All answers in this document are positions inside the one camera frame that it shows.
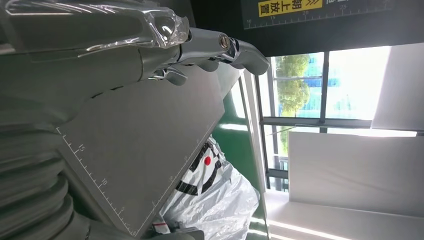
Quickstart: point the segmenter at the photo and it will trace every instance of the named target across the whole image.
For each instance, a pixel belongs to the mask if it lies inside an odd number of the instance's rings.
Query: red dot
[[[207,156],[207,157],[204,159],[204,164],[205,164],[206,166],[209,166],[209,164],[211,164],[211,157],[210,157],[210,156]]]

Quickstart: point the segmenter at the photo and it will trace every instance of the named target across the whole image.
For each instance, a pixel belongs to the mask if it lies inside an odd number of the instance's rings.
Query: window frame
[[[328,87],[329,87],[329,70],[330,70],[330,52],[324,52],[324,59],[322,65],[322,76],[305,76],[305,77],[274,77],[273,66],[267,71],[268,78],[268,93],[269,93],[269,101],[270,101],[270,112],[271,116],[263,116],[263,106],[261,99],[261,89],[259,83],[259,76],[256,75],[255,86],[256,86],[256,96],[257,96],[257,104],[258,104],[258,112],[259,112],[259,129],[260,129],[260,137],[262,140],[262,149],[263,151],[263,159],[264,159],[264,167],[265,167],[265,178],[266,178],[266,188],[270,189],[270,178],[280,179],[280,181],[284,181],[284,179],[289,179],[289,171],[281,170],[275,168],[269,168],[268,166],[268,154],[267,154],[267,146],[265,141],[265,126],[271,126],[272,132],[277,132],[278,126],[295,126],[295,125],[309,125],[315,126],[319,128],[320,133],[327,133],[327,128],[347,128],[347,129],[370,129],[372,120],[362,120],[362,119],[344,119],[344,118],[326,118],[327,111],[327,95],[328,95]],[[319,118],[306,118],[306,117],[280,117],[276,116],[274,111],[275,108],[275,96],[274,96],[274,86],[276,81],[282,80],[292,80],[292,79],[322,79],[322,87],[321,87],[321,109]],[[289,162],[288,157],[278,156],[278,144],[279,140],[277,134],[272,135],[272,144],[273,144],[273,160],[274,165],[279,166],[280,162]]]

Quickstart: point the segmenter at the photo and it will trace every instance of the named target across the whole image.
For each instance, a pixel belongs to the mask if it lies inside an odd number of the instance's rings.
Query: clear plastic wrap
[[[259,193],[209,137],[159,214],[170,228],[196,227],[205,240],[244,240]]]
[[[1,32],[15,53],[126,45],[170,48],[189,36],[187,18],[151,1],[0,0]]]

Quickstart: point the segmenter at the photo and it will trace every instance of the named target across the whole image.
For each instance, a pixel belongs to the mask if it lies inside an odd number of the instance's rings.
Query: yellow label
[[[289,14],[323,7],[323,0],[269,0],[258,2],[259,17]]]

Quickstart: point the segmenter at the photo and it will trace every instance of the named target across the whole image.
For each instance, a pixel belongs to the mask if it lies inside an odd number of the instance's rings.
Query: metal frame
[[[288,189],[288,185],[284,184],[284,179],[289,178],[289,172],[287,170],[274,169],[269,168],[268,166],[268,158],[271,156],[267,156],[267,146],[265,142],[265,133],[264,126],[270,125],[272,126],[272,132],[277,132],[277,126],[305,126],[305,127],[317,127],[319,128],[320,133],[327,133],[327,128],[349,128],[349,129],[370,129],[371,128],[371,120],[359,120],[359,119],[334,119],[334,118],[326,118],[326,110],[327,110],[327,93],[328,93],[328,83],[329,83],[329,59],[330,52],[324,52],[324,62],[322,66],[322,76],[309,76],[309,77],[274,77],[272,66],[268,69],[268,91],[269,91],[269,100],[270,100],[270,108],[271,108],[271,116],[263,116],[262,110],[262,99],[261,99],[261,90],[259,85],[259,76],[255,76],[255,84],[256,84],[256,94],[257,94],[257,103],[259,110],[259,124],[261,130],[262,137],[262,148],[263,157],[264,157],[264,166],[265,166],[265,176],[266,176],[266,187],[268,189],[270,186],[270,178],[281,179],[276,182],[277,190],[286,190]],[[321,92],[321,109],[319,118],[303,118],[303,117],[278,117],[275,116],[275,100],[274,100],[274,85],[277,81],[288,81],[288,80],[296,80],[296,79],[322,79],[322,92]],[[274,156],[273,160],[275,163],[280,162],[281,159],[286,160],[288,162],[287,157],[278,156],[278,137],[277,134],[273,134],[274,145]]]

